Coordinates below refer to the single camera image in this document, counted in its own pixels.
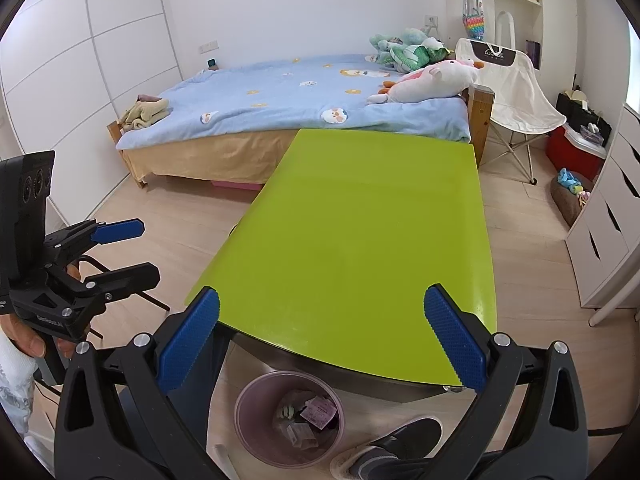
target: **drawer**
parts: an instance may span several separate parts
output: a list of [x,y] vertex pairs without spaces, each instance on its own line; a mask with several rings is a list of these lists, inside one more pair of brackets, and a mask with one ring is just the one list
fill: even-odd
[[618,131],[640,153],[640,120],[626,107],[622,108]]
[[627,247],[634,248],[640,238],[640,162],[634,149],[618,136],[597,189],[609,207],[609,215],[616,223]]
[[605,277],[618,266],[628,253],[625,240],[616,220],[609,215],[610,208],[604,197],[595,189],[591,193],[589,203],[584,211],[593,249],[602,264]]
[[595,290],[604,282],[607,275],[602,269],[602,263],[596,256],[594,241],[591,238],[587,223],[579,219],[566,239],[572,264],[574,265],[575,281],[578,284],[580,302],[584,306]]

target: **black bag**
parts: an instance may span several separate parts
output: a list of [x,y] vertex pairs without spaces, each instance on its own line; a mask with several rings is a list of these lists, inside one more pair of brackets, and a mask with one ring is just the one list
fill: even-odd
[[556,110],[566,116],[566,120],[576,132],[580,133],[580,126],[587,127],[589,123],[595,124],[600,129],[600,135],[604,139],[604,144],[611,135],[611,126],[602,117],[596,115],[593,110],[585,110],[582,104],[569,99],[567,94],[558,94]]

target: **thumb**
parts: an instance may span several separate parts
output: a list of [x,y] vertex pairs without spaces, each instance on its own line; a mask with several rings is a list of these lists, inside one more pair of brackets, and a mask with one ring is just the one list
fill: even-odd
[[42,338],[15,314],[0,316],[0,327],[22,352],[30,357],[44,357],[47,349]]

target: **gray sock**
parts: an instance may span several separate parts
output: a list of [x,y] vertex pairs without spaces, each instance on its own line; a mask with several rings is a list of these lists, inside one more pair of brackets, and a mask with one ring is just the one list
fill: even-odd
[[360,478],[360,480],[367,480],[367,478],[369,478],[369,474],[375,468],[394,460],[398,460],[398,457],[394,454],[389,453],[381,447],[374,447],[356,460],[356,462],[349,468],[349,473],[354,475],[356,478]]

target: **white plush toy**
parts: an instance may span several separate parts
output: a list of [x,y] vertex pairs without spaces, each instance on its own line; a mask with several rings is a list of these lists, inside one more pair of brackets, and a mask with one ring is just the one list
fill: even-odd
[[426,99],[454,97],[478,80],[482,61],[445,60],[407,74],[397,83],[385,81],[370,104],[419,103]]

